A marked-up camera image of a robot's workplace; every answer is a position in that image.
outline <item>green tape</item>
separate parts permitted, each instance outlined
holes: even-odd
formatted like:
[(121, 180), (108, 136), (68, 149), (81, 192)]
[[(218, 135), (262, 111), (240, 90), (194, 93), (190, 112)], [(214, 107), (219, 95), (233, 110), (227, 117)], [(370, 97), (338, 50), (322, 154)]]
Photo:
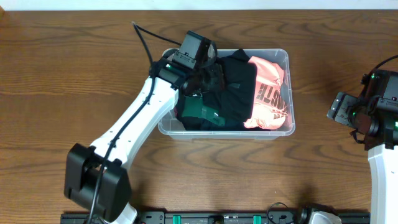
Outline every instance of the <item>green tape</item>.
[(261, 224), (261, 216), (259, 215), (253, 216), (253, 224)]
[(181, 216), (174, 215), (173, 216), (173, 224), (181, 224)]

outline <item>tabletop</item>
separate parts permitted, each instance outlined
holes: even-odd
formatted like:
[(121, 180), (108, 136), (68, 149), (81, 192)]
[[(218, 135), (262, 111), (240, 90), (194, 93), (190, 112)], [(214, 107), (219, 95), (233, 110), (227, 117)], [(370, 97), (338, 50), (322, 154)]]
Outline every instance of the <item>tabletop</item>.
[[(219, 49), (286, 50), (296, 122), (274, 141), (178, 141), (155, 128), (129, 171), (134, 206), (370, 210), (367, 152), (326, 113), (339, 91), (358, 95), (362, 75), (397, 54), (398, 11), (32, 11), (0, 20), (1, 223), (85, 211), (63, 196), (65, 161), (114, 124), (147, 78), (131, 21), (179, 42), (193, 30)], [(144, 37), (155, 59), (175, 47)]]

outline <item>white background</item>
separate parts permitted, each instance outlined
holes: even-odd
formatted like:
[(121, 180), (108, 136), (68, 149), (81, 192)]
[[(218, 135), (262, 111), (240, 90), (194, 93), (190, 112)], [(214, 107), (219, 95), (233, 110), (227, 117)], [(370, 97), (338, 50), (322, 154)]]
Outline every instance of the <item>white background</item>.
[(398, 0), (0, 0), (5, 10), (398, 9)]

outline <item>folded pink fabric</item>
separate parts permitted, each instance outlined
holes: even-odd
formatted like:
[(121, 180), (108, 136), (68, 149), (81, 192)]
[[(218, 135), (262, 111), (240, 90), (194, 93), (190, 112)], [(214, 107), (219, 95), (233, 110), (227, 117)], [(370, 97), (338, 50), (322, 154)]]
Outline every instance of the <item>folded pink fabric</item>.
[(278, 64), (262, 58), (251, 57), (249, 63), (257, 66), (257, 78), (252, 116), (244, 126), (278, 129), (287, 116), (285, 102), (280, 96), (285, 72)]

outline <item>storage box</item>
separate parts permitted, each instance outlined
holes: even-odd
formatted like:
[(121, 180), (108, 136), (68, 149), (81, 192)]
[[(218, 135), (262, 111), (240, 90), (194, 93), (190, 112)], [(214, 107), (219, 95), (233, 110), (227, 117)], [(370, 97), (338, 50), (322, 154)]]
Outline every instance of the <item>storage box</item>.
[[(218, 50), (219, 57), (231, 55), (235, 50)], [(174, 139), (262, 139), (273, 140), (281, 136), (291, 135), (295, 130), (292, 84), (290, 83), (289, 57), (282, 49), (245, 49), (249, 57), (257, 56), (277, 63), (284, 71), (284, 82), (280, 88), (287, 106), (287, 119), (279, 128), (272, 131), (186, 131), (182, 123), (175, 118), (174, 110), (169, 111), (159, 122), (159, 131)]]

